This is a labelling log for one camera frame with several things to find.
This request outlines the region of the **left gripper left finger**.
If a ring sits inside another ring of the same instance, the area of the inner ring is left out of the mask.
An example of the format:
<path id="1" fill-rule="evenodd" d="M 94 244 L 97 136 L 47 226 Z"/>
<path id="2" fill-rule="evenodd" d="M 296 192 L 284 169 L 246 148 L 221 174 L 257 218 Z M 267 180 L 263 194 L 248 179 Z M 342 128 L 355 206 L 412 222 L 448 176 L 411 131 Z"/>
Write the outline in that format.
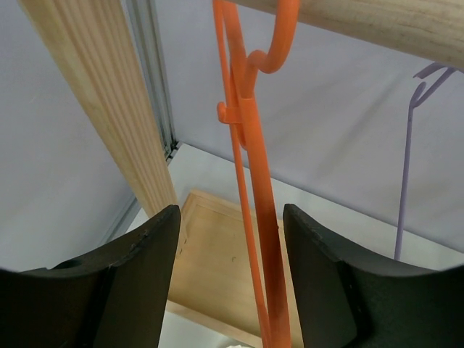
<path id="1" fill-rule="evenodd" d="M 1 271 L 3 347 L 156 347 L 178 246 L 170 205 L 56 267 Z"/>

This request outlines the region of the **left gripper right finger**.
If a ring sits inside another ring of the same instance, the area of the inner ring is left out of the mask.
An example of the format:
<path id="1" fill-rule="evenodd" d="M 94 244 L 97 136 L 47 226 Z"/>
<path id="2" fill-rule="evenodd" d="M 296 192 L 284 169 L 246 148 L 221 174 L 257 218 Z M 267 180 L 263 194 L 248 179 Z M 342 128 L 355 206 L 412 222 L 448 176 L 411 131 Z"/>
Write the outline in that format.
<path id="1" fill-rule="evenodd" d="M 283 210 L 306 347 L 461 347 L 463 267 L 429 270 L 333 232 L 294 204 Z"/>

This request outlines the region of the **white pleated skirt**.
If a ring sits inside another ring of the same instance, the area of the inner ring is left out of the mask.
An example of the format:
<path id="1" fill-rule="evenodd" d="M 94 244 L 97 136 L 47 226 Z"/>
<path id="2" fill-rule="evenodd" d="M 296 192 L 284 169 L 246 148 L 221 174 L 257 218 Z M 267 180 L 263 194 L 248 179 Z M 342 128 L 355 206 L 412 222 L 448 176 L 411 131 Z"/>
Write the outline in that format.
<path id="1" fill-rule="evenodd" d="M 225 346 L 224 348 L 249 348 L 249 347 L 246 345 L 242 345 L 242 344 L 229 344 Z"/>

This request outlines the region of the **orange plastic hanger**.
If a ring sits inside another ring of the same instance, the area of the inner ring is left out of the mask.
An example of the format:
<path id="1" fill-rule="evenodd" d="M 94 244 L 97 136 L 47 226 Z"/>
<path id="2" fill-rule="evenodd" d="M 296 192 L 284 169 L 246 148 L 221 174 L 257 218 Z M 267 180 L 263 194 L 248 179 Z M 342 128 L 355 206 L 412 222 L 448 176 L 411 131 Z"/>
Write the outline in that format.
<path id="1" fill-rule="evenodd" d="M 264 347 L 290 347 L 291 326 L 270 168 L 254 88 L 259 73 L 281 69 L 297 26 L 298 1 L 279 1 L 268 51 L 246 53 L 237 6 L 212 3 L 228 125 L 239 188 L 254 298 Z"/>

